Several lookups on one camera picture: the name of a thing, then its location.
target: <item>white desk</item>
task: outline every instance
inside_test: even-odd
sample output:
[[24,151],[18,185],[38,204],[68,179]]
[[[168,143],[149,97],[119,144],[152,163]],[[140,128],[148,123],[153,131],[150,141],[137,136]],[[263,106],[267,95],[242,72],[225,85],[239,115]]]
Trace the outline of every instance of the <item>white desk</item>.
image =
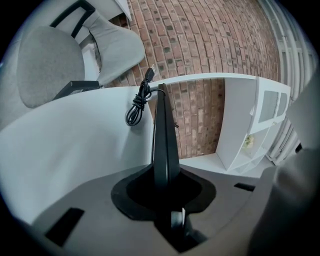
[[148,105],[129,127],[137,87],[82,92],[44,104],[0,132],[0,187],[27,223],[80,184],[151,162]]

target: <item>chair seat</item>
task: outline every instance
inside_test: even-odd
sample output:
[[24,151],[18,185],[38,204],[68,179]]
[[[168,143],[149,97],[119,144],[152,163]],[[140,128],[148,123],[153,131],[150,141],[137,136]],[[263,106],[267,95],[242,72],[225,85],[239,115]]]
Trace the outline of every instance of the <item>chair seat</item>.
[[95,11],[83,24],[93,35],[101,56],[98,81],[107,85],[145,57],[144,44],[133,31],[116,26]]
[[50,102],[70,81],[85,78],[80,46],[69,34],[40,26],[22,39],[17,86],[22,102],[36,108]]

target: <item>gray chair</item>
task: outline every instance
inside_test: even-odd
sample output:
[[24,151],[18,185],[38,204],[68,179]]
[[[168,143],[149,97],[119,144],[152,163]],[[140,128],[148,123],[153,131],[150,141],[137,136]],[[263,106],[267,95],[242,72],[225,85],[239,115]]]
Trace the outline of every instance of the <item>gray chair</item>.
[[[79,8],[85,12],[71,34],[56,28]],[[50,26],[43,26],[48,22],[47,20],[42,22],[44,12],[50,10],[50,8],[39,9],[41,18],[36,17],[36,22],[32,20],[32,29],[25,26],[27,29],[21,37],[17,64],[12,66],[11,73],[16,74],[16,86],[20,100],[25,106],[24,110],[67,96],[73,91],[101,88],[137,65],[145,57],[143,42],[136,33],[113,25],[85,0],[76,1]],[[75,40],[82,26],[86,27],[93,36],[100,54],[101,71],[97,81],[84,81],[84,59],[81,48]],[[2,87],[7,86],[6,79],[8,76],[0,76],[0,91]],[[1,99],[1,106],[7,105],[8,97],[11,95]],[[11,111],[9,115],[16,118],[21,116],[21,113],[13,114]],[[3,123],[3,119],[13,121],[12,118],[1,116],[0,129],[8,125],[7,121]]]

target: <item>rectangular slot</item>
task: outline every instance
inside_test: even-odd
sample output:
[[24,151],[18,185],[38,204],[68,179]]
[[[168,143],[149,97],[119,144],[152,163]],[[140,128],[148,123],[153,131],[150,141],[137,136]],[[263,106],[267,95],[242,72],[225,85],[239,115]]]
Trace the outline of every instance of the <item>rectangular slot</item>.
[[245,184],[245,183],[241,183],[241,182],[235,184],[234,187],[241,189],[241,190],[250,191],[250,192],[253,192],[256,188],[256,186],[254,186],[254,185]]
[[62,247],[84,213],[84,210],[70,208],[45,234],[46,238]]

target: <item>shelf unit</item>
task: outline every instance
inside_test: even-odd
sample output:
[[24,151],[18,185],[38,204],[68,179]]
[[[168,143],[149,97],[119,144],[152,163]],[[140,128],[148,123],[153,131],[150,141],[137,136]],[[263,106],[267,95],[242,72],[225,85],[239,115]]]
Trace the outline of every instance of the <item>shelf unit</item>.
[[[225,101],[216,153],[181,159],[183,165],[207,171],[240,175],[259,164],[270,149],[286,117],[290,87],[262,77],[230,73],[204,73],[165,79],[178,83],[197,79],[224,78]],[[246,138],[254,138],[244,148]]]

